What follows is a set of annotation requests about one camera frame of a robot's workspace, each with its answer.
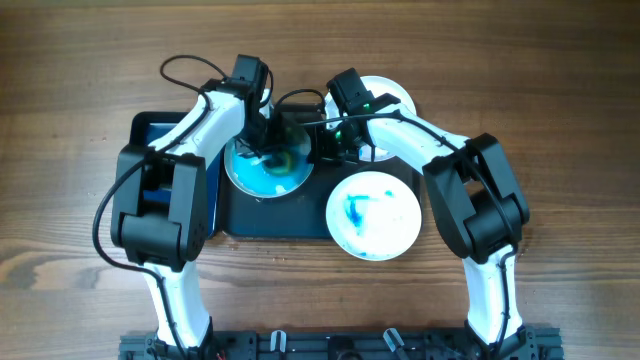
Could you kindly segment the green yellow sponge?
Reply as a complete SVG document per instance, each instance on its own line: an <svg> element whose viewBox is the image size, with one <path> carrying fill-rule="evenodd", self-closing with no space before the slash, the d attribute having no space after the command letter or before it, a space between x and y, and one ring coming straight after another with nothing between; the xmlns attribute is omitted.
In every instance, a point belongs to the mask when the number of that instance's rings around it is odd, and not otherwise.
<svg viewBox="0 0 640 360"><path fill-rule="evenodd" d="M272 153L261 162L261 165L267 174L282 177L287 176L295 169L297 160L291 152L280 151Z"/></svg>

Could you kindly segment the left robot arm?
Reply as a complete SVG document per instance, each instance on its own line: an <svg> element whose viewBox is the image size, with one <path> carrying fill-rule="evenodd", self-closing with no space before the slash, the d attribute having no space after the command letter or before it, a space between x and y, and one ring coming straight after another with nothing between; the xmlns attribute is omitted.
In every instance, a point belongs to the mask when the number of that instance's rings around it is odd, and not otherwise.
<svg viewBox="0 0 640 360"><path fill-rule="evenodd" d="M92 241L103 254L100 221L110 207L112 242L127 260L103 259L145 277L159 318L148 352L157 358L218 355L196 270L211 223L207 169L228 143L269 175L293 168L286 132L271 119L272 89L268 66L240 55L231 73L196 88L194 108L172 130L119 153L116 180L94 217Z"/></svg>

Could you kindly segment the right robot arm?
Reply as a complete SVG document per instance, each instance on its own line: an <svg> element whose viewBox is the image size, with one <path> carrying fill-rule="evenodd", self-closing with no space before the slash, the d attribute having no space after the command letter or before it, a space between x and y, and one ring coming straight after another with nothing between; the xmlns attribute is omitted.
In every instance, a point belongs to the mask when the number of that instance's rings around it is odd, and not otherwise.
<svg viewBox="0 0 640 360"><path fill-rule="evenodd" d="M317 152L344 162L367 146L422 173L436 228L462 259L470 295L467 325L496 358L506 356L523 322L515 302L515 259L527 201L498 140L444 131L392 93L375 94L350 68L327 83L330 106Z"/></svg>

